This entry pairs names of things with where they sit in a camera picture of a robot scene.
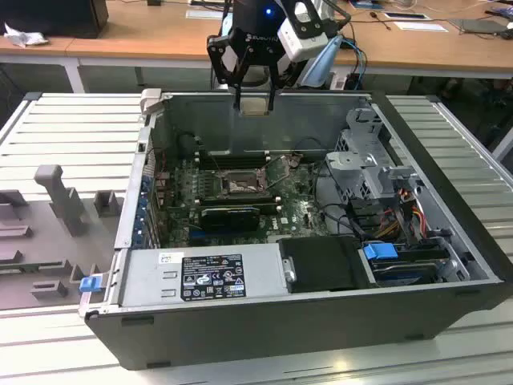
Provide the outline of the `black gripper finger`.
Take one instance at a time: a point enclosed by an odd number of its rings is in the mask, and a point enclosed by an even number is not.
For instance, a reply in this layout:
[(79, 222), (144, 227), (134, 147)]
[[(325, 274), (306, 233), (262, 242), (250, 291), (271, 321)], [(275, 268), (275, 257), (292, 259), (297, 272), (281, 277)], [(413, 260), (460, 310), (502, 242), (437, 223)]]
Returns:
[(267, 102), (267, 111), (273, 110), (276, 93), (285, 84), (285, 79), (282, 75), (280, 75), (278, 68), (278, 63), (284, 54), (284, 49), (277, 47), (261, 47), (257, 50), (256, 53), (257, 64), (262, 67), (266, 67), (269, 70), (270, 89)]
[(251, 48), (246, 34), (238, 27), (232, 28), (225, 36), (207, 37), (208, 56), (218, 82), (235, 92), (235, 110), (240, 109), (241, 85), (252, 58)]

